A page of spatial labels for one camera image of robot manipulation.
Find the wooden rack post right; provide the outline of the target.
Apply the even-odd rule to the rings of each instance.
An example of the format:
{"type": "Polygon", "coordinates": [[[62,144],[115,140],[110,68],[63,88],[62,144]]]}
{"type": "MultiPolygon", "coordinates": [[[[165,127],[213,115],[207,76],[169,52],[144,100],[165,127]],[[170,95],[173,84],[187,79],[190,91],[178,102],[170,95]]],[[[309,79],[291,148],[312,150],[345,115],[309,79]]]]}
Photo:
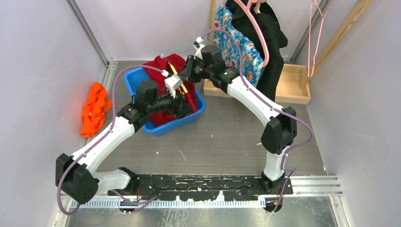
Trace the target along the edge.
{"type": "Polygon", "coordinates": [[[357,0],[354,4],[353,8],[349,11],[349,13],[345,16],[342,23],[339,25],[333,36],[325,45],[324,49],[317,56],[317,62],[314,62],[312,65],[312,70],[308,76],[304,76],[299,81],[299,88],[304,88],[309,84],[309,81],[313,77],[314,73],[316,73],[323,63],[328,59],[330,54],[334,51],[337,45],[341,42],[347,32],[352,28],[352,26],[356,23],[359,17],[363,14],[366,8],[370,5],[372,0],[357,0]]]}

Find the blue plastic bin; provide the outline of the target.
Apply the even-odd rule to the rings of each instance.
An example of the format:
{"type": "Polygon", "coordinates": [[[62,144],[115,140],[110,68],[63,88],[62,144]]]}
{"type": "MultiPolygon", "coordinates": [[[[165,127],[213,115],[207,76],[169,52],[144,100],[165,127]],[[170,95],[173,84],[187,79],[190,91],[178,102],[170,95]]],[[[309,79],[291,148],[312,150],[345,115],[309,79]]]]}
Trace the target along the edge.
{"type": "MultiPolygon", "coordinates": [[[[126,72],[124,75],[124,81],[127,86],[128,92],[130,93],[131,96],[135,94],[138,85],[143,80],[149,80],[149,79],[150,77],[141,67],[130,70],[126,72]]],[[[173,120],[161,126],[155,126],[152,122],[149,121],[142,126],[144,132],[149,134],[154,134],[155,136],[162,136],[166,133],[169,133],[175,129],[178,129],[182,126],[185,126],[187,124],[190,124],[191,122],[198,120],[200,115],[206,109],[206,103],[197,89],[195,89],[195,95],[196,95],[196,106],[198,108],[198,111],[196,113],[188,115],[182,119],[173,120]]]]}

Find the aluminium frame rail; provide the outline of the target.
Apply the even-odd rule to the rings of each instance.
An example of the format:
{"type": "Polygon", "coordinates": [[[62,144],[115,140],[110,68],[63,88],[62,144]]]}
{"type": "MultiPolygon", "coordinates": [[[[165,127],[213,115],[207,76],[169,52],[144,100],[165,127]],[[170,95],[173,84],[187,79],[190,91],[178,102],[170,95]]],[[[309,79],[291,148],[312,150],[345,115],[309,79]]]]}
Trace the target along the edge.
{"type": "Polygon", "coordinates": [[[90,28],[90,25],[85,18],[82,10],[80,9],[78,3],[76,0],[66,0],[66,3],[70,7],[72,13],[74,14],[75,18],[77,19],[77,22],[83,29],[85,35],[87,36],[89,42],[91,43],[92,47],[94,48],[95,52],[97,53],[98,57],[102,61],[102,63],[105,66],[109,65],[109,60],[107,59],[104,51],[102,50],[100,43],[95,37],[95,34],[93,33],[92,29],[90,28]]]}

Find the pink plastic hanger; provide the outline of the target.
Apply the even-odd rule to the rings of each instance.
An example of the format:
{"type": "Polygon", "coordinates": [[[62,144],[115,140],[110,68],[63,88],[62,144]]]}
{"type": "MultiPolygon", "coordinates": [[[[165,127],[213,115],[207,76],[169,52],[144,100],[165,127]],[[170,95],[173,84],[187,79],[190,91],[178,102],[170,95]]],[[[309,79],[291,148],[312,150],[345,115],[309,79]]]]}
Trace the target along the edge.
{"type": "Polygon", "coordinates": [[[266,67],[270,60],[270,54],[266,38],[255,17],[257,14],[253,11],[255,2],[256,0],[221,0],[219,4],[227,7],[233,14],[232,23],[235,29],[250,38],[254,43],[256,42],[256,38],[259,39],[259,52],[263,59],[262,66],[266,67]]]}

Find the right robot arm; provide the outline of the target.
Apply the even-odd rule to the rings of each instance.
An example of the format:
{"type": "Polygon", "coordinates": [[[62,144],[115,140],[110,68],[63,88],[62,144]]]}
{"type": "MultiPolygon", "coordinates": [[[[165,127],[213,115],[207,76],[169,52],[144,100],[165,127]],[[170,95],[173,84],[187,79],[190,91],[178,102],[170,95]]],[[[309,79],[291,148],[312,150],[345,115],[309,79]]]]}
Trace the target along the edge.
{"type": "Polygon", "coordinates": [[[179,77],[197,83],[208,79],[213,86],[235,98],[248,108],[265,127],[261,143],[266,149],[266,165],[261,184],[268,194],[275,194],[284,181],[282,159],[297,135],[293,108],[283,108],[268,99],[233,66],[227,66],[215,45],[194,44],[195,55],[188,56],[179,77]]]}

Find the wooden rack post left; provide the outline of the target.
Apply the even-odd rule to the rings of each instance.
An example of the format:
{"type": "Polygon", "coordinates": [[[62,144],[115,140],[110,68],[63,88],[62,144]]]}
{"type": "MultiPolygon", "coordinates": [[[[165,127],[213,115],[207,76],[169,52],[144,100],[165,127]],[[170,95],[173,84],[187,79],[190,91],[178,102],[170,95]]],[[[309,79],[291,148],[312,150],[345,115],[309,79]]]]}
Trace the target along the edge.
{"type": "MultiPolygon", "coordinates": [[[[215,11],[216,11],[216,0],[210,1],[210,11],[209,11],[209,29],[213,30],[215,22],[215,11]]],[[[213,44],[214,32],[209,33],[209,44],[213,44]]]]}

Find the wooden rack post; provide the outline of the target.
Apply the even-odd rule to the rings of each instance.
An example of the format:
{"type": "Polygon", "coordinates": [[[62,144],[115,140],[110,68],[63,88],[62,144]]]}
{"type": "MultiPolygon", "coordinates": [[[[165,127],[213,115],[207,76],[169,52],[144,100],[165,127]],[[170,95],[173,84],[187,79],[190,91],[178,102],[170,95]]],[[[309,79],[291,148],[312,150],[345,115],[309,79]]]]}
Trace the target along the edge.
{"type": "MultiPolygon", "coordinates": [[[[209,11],[209,29],[213,30],[215,22],[215,11],[216,11],[216,0],[210,1],[210,11],[209,11]]],[[[213,44],[214,32],[209,33],[209,44],[213,44]]]]}
{"type": "Polygon", "coordinates": [[[314,73],[316,73],[323,63],[328,59],[330,54],[334,51],[337,45],[341,42],[347,32],[352,28],[352,26],[356,23],[359,17],[363,14],[366,8],[370,5],[372,0],[357,0],[354,4],[353,8],[349,11],[349,13],[345,16],[342,23],[339,25],[333,36],[325,45],[324,49],[317,56],[317,62],[314,62],[312,65],[312,70],[308,76],[304,76],[299,81],[299,88],[304,88],[309,84],[309,81],[313,77],[314,73]]]}

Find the wooden rack base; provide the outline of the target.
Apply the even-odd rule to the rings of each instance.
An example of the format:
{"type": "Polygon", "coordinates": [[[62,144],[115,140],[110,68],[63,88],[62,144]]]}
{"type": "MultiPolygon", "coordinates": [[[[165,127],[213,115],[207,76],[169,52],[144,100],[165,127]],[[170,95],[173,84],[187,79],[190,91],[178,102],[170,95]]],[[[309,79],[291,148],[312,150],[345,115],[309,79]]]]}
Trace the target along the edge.
{"type": "Polygon", "coordinates": [[[307,78],[304,65],[285,64],[276,89],[276,102],[306,105],[311,100],[310,87],[299,84],[307,78]]]}

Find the pink wire hanger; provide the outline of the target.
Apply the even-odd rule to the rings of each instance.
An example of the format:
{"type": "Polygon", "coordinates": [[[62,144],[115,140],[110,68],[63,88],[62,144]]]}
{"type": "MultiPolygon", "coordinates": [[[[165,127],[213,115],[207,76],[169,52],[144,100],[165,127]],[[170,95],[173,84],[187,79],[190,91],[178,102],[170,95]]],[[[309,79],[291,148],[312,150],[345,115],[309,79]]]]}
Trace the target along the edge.
{"type": "Polygon", "coordinates": [[[331,7],[331,0],[312,0],[310,3],[310,16],[307,49],[307,78],[314,75],[316,58],[319,51],[323,25],[331,7]]]}

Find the wooden hanger with metal hook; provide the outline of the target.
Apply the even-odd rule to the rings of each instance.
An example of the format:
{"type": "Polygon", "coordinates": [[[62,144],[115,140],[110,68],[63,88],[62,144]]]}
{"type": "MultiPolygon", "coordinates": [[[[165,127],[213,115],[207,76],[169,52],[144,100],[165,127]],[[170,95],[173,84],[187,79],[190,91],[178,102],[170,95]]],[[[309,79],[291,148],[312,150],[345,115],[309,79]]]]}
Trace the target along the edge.
{"type": "Polygon", "coordinates": [[[175,69],[175,67],[162,53],[160,53],[160,55],[162,58],[164,58],[167,61],[168,65],[170,66],[170,68],[173,72],[173,74],[171,76],[168,76],[167,74],[165,75],[165,73],[162,73],[166,77],[165,86],[168,88],[170,95],[175,98],[177,90],[182,95],[187,94],[188,91],[187,91],[185,85],[183,84],[183,81],[178,77],[178,73],[177,73],[177,70],[175,69]]]}

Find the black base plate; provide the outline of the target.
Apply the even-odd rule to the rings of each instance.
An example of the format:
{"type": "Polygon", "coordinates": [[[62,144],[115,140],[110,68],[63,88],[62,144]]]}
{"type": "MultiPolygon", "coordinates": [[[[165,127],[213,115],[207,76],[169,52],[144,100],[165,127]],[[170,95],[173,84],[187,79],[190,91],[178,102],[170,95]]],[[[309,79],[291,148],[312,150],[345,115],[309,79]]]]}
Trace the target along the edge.
{"type": "Polygon", "coordinates": [[[255,201],[259,196],[292,194],[291,181],[280,178],[270,186],[260,175],[135,175],[133,185],[117,192],[123,196],[139,196],[142,200],[156,197],[160,201],[255,201]]]}

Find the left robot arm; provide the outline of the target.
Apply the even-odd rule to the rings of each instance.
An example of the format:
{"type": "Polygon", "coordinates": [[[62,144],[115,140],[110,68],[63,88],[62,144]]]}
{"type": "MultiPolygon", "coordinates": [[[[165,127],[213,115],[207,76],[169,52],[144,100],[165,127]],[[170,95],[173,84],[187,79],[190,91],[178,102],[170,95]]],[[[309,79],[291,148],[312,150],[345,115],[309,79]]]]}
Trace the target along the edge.
{"type": "Polygon", "coordinates": [[[126,195],[136,193],[139,183],[131,170],[120,167],[100,173],[97,169],[113,150],[149,121],[151,114],[169,111],[181,119],[193,113],[185,95],[176,92],[182,83],[176,76],[165,79],[166,88],[160,95],[156,82],[142,81],[132,102],[117,113],[107,129],[72,155],[63,153],[56,159],[55,180],[58,189],[78,204],[85,204],[95,195],[112,190],[126,195]]]}

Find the blue floral garment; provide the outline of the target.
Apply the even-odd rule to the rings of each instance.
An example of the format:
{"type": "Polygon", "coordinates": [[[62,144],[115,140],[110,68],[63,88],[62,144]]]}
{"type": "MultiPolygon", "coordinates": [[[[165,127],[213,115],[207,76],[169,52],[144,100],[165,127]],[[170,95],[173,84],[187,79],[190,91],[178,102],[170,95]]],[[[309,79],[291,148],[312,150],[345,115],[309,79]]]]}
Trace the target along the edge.
{"type": "Polygon", "coordinates": [[[226,6],[220,6],[215,14],[214,27],[231,34],[214,32],[213,43],[221,50],[227,66],[242,67],[247,80],[256,86],[264,71],[263,58],[254,43],[232,24],[233,14],[226,6]]]}

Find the orange cloth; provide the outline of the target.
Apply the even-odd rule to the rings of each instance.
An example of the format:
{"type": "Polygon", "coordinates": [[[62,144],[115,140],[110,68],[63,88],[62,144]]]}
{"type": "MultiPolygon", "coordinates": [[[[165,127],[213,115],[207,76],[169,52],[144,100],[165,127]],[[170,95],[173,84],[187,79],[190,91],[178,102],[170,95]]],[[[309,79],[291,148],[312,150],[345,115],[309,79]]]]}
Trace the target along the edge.
{"type": "Polygon", "coordinates": [[[103,127],[107,112],[112,105],[112,100],[108,98],[108,92],[105,87],[98,82],[93,83],[81,114],[83,123],[82,137],[90,138],[98,133],[103,127]]]}

